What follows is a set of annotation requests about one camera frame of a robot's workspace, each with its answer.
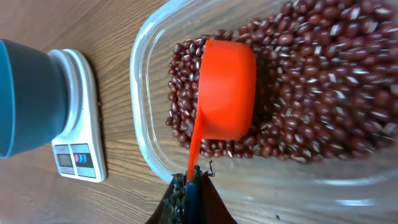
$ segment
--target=white digital scale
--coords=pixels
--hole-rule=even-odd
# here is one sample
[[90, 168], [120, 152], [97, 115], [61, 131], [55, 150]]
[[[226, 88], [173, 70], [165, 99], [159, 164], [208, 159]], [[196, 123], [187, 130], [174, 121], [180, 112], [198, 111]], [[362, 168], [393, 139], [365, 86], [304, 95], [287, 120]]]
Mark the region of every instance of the white digital scale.
[[51, 50], [48, 55], [61, 66], [68, 88], [67, 122], [52, 141], [58, 172], [62, 177], [101, 182], [106, 167], [93, 72], [77, 50]]

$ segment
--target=adzuki bean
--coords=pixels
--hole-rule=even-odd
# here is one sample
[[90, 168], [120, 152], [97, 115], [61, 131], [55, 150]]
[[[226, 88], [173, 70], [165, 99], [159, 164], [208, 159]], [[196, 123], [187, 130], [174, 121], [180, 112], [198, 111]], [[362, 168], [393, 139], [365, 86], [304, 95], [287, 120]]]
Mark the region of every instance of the adzuki bean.
[[257, 55], [252, 126], [237, 140], [201, 142], [205, 158], [276, 157], [301, 164], [364, 159], [398, 137], [398, 24], [382, 0], [296, 0], [238, 30], [175, 44], [165, 124], [189, 148], [207, 40]]

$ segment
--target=red measuring cup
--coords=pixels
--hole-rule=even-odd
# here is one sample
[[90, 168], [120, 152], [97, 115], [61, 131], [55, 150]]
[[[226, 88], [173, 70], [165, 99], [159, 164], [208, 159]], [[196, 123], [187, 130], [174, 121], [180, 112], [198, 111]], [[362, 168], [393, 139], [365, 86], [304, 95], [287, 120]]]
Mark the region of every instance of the red measuring cup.
[[256, 56], [252, 49], [242, 43], [206, 41], [188, 160], [188, 181], [193, 177], [202, 139], [239, 139], [247, 133], [255, 90]]

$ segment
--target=teal container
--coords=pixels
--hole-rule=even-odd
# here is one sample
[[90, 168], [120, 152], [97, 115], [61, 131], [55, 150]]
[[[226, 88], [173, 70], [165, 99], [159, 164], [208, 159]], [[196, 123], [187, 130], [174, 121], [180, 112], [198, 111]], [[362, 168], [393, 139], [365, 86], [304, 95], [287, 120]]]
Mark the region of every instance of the teal container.
[[43, 146], [67, 120], [67, 86], [47, 54], [0, 40], [0, 158]]

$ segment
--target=clear plastic container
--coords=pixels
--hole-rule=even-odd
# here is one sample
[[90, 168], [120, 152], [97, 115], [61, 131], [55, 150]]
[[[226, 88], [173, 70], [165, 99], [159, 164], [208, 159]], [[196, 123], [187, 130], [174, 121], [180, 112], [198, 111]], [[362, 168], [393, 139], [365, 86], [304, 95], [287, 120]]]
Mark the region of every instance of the clear plastic container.
[[[177, 42], [236, 29], [254, 17], [275, 14], [284, 1], [175, 0], [148, 18], [134, 43], [131, 98], [139, 147], [150, 168], [170, 182], [185, 172], [188, 151], [177, 146], [165, 125], [171, 49]], [[385, 149], [365, 161], [330, 160], [300, 165], [277, 159], [213, 160], [212, 179], [223, 198], [317, 210], [388, 210], [398, 205], [398, 153]], [[201, 159], [203, 170], [209, 160]]]

